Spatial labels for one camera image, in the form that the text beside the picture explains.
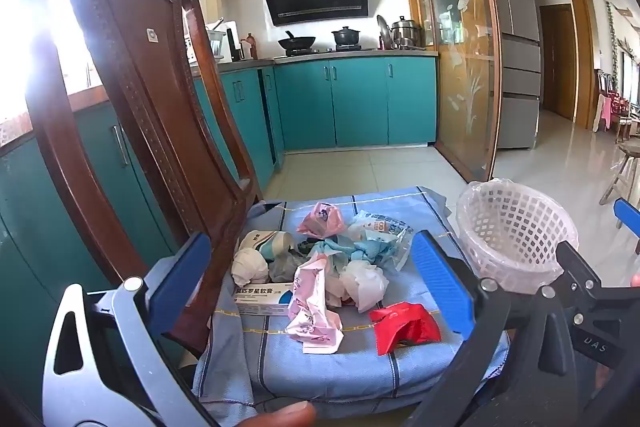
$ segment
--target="chair backrest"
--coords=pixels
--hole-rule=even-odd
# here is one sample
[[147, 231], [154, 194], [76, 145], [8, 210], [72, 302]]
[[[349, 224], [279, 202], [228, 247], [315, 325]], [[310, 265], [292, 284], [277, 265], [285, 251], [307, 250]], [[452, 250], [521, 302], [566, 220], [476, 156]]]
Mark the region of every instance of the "chair backrest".
[[[47, 25], [47, 0], [27, 0], [33, 67], [26, 91], [33, 130], [65, 207], [96, 263], [113, 283], [148, 269], [91, 168], [76, 129]], [[177, 241], [209, 235], [212, 261], [174, 331], [192, 351], [207, 338], [246, 211], [260, 197], [212, 57], [198, 0], [70, 0], [95, 68]], [[218, 152], [193, 87], [182, 11], [202, 79], [238, 169]]]

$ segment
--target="plastic basket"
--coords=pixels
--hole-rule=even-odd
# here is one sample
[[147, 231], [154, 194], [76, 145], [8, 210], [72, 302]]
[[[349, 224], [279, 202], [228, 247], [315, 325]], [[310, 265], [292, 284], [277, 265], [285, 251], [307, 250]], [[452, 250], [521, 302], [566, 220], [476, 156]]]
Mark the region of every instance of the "plastic basket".
[[495, 279], [507, 291], [535, 293], [562, 273], [558, 243], [569, 241], [578, 248], [578, 232], [564, 208], [510, 180], [469, 184], [456, 219], [476, 274]]

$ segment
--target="crumpled pink wrapper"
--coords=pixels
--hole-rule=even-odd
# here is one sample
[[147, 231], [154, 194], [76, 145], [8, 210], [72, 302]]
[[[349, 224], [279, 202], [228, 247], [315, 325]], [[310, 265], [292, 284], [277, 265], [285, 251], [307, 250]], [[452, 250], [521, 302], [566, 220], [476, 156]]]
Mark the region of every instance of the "crumpled pink wrapper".
[[312, 355], [335, 353], [342, 342], [342, 322], [337, 313], [326, 309], [324, 302], [325, 269], [328, 258], [316, 253], [296, 270], [293, 296], [289, 303], [292, 321], [285, 329], [302, 342], [302, 352]]
[[337, 206], [328, 203], [316, 203], [314, 209], [306, 214], [296, 230], [316, 239], [326, 239], [347, 230], [342, 213]]

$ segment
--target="refrigerator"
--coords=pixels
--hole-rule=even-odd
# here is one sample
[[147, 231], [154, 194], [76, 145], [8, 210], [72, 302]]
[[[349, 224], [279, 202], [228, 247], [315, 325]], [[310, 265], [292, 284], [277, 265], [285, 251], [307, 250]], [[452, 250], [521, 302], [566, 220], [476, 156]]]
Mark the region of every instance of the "refrigerator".
[[533, 148], [540, 112], [541, 61], [535, 0], [496, 0], [502, 32], [498, 149]]

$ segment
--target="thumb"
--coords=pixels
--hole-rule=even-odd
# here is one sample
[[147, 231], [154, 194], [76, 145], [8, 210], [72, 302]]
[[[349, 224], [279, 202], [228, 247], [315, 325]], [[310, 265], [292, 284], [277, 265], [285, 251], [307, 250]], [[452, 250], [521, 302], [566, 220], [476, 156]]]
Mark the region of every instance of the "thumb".
[[310, 427], [316, 420], [316, 409], [309, 402], [298, 402], [273, 413], [248, 418], [237, 427]]

